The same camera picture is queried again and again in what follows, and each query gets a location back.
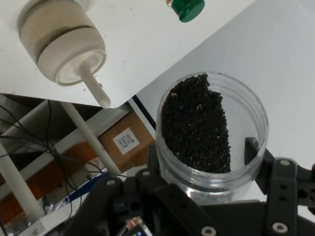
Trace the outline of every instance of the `white rod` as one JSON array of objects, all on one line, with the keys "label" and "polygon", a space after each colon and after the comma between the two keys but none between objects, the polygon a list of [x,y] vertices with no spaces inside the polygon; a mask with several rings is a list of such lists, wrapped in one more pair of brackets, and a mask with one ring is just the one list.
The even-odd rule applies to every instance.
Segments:
[{"label": "white rod", "polygon": [[78,72],[99,105],[105,109],[109,108],[110,99],[92,74],[90,64],[87,62],[82,63]]},{"label": "white rod", "polygon": [[[0,155],[6,154],[5,148],[0,143]],[[41,205],[37,202],[35,196],[9,156],[0,158],[0,173],[20,203],[26,217],[31,222],[35,222],[45,215]]]},{"label": "white rod", "polygon": [[80,114],[72,105],[72,103],[69,103],[69,102],[60,102],[60,103],[62,107],[64,108],[64,110],[68,113],[72,121],[75,123],[75,125],[81,131],[83,136],[92,146],[93,150],[95,151],[99,159],[103,162],[104,166],[107,168],[109,173],[116,174],[116,175],[120,174],[121,172],[119,171],[118,167],[115,165],[113,160],[108,155],[107,151],[104,149],[103,145],[99,142],[97,137],[90,130],[89,126],[80,116]]}]

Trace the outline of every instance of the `white table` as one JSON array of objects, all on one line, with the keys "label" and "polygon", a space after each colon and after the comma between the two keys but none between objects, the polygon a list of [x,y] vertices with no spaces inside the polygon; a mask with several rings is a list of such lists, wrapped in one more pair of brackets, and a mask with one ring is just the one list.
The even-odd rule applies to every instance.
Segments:
[{"label": "white table", "polygon": [[[17,17],[28,0],[0,3],[0,92],[98,105],[84,84],[59,87],[37,69],[20,42]],[[118,107],[220,29],[254,0],[206,0],[181,23],[165,0],[78,0],[100,31],[108,59],[97,80]]]},{"label": "white table", "polygon": [[[248,85],[264,105],[274,156],[315,163],[315,2],[257,1],[195,48],[137,96],[156,119],[159,102],[177,79],[198,71],[218,71]],[[246,199],[265,200],[256,184]],[[315,222],[305,207],[299,214]]]}]

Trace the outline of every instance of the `jar rim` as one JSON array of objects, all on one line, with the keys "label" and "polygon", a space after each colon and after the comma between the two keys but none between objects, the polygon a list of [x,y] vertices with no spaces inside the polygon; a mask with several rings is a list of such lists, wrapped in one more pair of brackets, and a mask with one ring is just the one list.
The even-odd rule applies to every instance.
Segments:
[{"label": "jar rim", "polygon": [[[231,171],[229,173],[223,173],[223,174],[215,174],[215,173],[208,173],[208,172],[204,172],[204,171],[200,171],[200,170],[196,170],[188,165],[186,165],[185,163],[183,163],[182,161],[180,161],[174,154],[173,152],[168,148],[168,146],[165,143],[165,140],[162,136],[162,132],[161,132],[161,110],[162,107],[164,105],[164,102],[169,94],[169,92],[171,91],[171,89],[173,89],[179,82],[190,78],[192,76],[197,76],[200,74],[208,74],[209,76],[211,75],[215,75],[215,76],[222,76],[225,77],[226,79],[229,79],[231,81],[233,81],[234,83],[237,83],[239,86],[242,86],[243,89],[246,90],[246,92],[250,93],[256,100],[256,102],[259,104],[259,110],[260,113],[264,119],[264,137],[263,140],[261,142],[261,145],[258,147],[258,153],[255,156],[255,158],[248,163],[247,165],[238,168],[234,171]],[[238,180],[240,178],[243,178],[245,176],[247,176],[248,173],[251,172],[251,170],[253,168],[255,168],[256,166],[259,166],[262,158],[263,158],[263,154],[266,150],[266,146],[267,146],[267,139],[268,139],[268,133],[269,133],[269,122],[268,122],[268,117],[266,114],[266,111],[260,101],[260,99],[257,97],[257,95],[248,87],[246,86],[244,83],[242,83],[241,81],[226,75],[224,73],[219,73],[219,72],[213,72],[213,71],[204,71],[204,72],[197,72],[197,73],[192,73],[189,75],[186,75],[182,78],[180,78],[179,80],[177,80],[176,82],[174,82],[169,88],[168,90],[165,92],[165,94],[163,95],[161,102],[159,104],[158,107],[158,113],[157,113],[157,130],[156,130],[156,140],[157,140],[157,146],[160,149],[160,147],[163,148],[163,151],[165,152],[165,157],[163,154],[160,156],[160,158],[163,158],[163,160],[169,165],[170,168],[172,168],[178,175],[180,175],[182,178],[188,180],[189,182],[193,182],[196,184],[200,184],[200,183],[204,183],[204,185],[207,186],[214,186],[214,187],[219,187],[221,186],[222,183],[230,183],[231,185],[234,184],[235,180]]]}]

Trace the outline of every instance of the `white label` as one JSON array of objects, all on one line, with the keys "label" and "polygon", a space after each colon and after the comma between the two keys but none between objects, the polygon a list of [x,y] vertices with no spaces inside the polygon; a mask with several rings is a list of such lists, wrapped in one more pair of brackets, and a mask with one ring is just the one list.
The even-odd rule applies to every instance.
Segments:
[{"label": "white label", "polygon": [[113,141],[122,153],[122,155],[126,154],[135,146],[140,144],[130,128],[127,128],[115,138],[113,138]]}]

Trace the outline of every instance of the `black granules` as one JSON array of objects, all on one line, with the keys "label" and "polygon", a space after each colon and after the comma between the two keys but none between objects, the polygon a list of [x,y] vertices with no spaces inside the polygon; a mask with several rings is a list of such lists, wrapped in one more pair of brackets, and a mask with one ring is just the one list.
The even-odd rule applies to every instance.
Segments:
[{"label": "black granules", "polygon": [[186,165],[227,173],[231,157],[222,96],[208,89],[207,77],[190,77],[170,91],[162,108],[162,135]]}]

